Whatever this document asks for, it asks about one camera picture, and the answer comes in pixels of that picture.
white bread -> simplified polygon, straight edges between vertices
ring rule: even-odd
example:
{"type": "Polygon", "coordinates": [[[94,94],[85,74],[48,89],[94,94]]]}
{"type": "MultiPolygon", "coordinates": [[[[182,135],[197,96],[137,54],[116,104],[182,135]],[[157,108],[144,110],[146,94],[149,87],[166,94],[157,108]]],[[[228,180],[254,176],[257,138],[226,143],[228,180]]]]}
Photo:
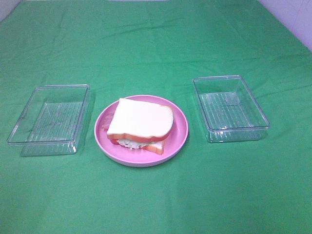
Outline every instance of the white bread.
{"type": "Polygon", "coordinates": [[[162,154],[163,140],[170,134],[173,121],[169,106],[120,98],[107,137],[114,144],[123,139],[140,142],[139,148],[162,154]]]}

bread slice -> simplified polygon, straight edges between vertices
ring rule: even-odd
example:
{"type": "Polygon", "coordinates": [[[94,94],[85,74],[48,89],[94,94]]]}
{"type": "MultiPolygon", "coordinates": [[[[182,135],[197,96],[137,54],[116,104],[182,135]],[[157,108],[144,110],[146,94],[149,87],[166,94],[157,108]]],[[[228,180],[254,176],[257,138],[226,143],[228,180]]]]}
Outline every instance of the bread slice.
{"type": "Polygon", "coordinates": [[[162,141],[170,134],[173,121],[169,106],[120,98],[107,137],[114,144],[119,144],[117,140],[127,139],[142,143],[139,148],[162,153],[162,141]]]}

transparent plastic tray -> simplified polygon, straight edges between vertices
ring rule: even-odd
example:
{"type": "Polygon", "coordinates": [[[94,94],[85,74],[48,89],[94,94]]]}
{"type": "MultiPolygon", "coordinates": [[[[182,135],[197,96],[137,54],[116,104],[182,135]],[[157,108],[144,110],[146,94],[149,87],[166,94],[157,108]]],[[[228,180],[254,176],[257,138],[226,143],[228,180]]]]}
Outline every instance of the transparent plastic tray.
{"type": "Polygon", "coordinates": [[[193,79],[209,142],[259,140],[270,124],[241,76],[193,79]]]}
{"type": "Polygon", "coordinates": [[[21,156],[74,154],[81,140],[89,86],[47,85],[30,96],[7,142],[21,156]]]}

table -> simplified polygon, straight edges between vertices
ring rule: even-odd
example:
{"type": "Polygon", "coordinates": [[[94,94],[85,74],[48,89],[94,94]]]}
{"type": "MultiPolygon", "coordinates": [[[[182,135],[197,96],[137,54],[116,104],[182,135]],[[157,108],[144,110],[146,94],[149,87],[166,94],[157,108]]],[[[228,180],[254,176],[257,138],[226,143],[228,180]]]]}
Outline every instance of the table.
{"type": "Polygon", "coordinates": [[[312,233],[312,54],[256,0],[23,1],[0,23],[0,233],[312,233]],[[239,74],[270,121],[208,143],[192,79],[239,74]],[[90,85],[84,146],[20,157],[6,143],[33,89],[90,85]],[[115,163],[93,127],[120,97],[178,105],[169,161],[115,163]]]}

green fabric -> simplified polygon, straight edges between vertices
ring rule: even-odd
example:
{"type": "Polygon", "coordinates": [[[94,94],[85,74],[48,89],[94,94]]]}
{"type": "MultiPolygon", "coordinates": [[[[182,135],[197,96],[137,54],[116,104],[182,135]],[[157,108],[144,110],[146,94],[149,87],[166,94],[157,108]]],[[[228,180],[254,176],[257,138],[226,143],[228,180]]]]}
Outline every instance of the green fabric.
{"type": "Polygon", "coordinates": [[[0,233],[312,233],[312,54],[256,0],[23,1],[0,23],[0,233]],[[270,121],[259,141],[208,143],[192,79],[240,74],[270,121]],[[33,89],[90,85],[75,155],[6,143],[33,89]],[[97,146],[120,97],[176,103],[189,136],[150,168],[97,146]]]}

